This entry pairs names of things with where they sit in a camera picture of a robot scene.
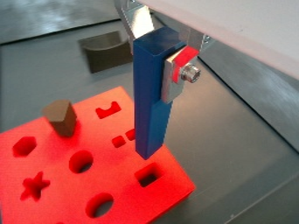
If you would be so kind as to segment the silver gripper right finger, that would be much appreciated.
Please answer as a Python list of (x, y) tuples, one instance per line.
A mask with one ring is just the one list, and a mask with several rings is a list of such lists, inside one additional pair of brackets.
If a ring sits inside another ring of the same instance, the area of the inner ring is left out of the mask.
[(182, 27), (178, 39), (184, 46), (164, 60), (161, 87), (164, 103), (170, 103), (180, 95), (185, 81), (193, 83), (200, 78), (201, 70), (194, 66), (194, 60), (209, 38), (190, 27)]

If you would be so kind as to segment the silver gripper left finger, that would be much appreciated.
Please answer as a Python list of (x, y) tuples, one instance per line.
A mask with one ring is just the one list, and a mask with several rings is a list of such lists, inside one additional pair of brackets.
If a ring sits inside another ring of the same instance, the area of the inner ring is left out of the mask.
[(149, 9), (136, 0), (114, 0), (114, 6), (125, 27), (129, 46), (133, 46), (133, 41), (154, 29)]

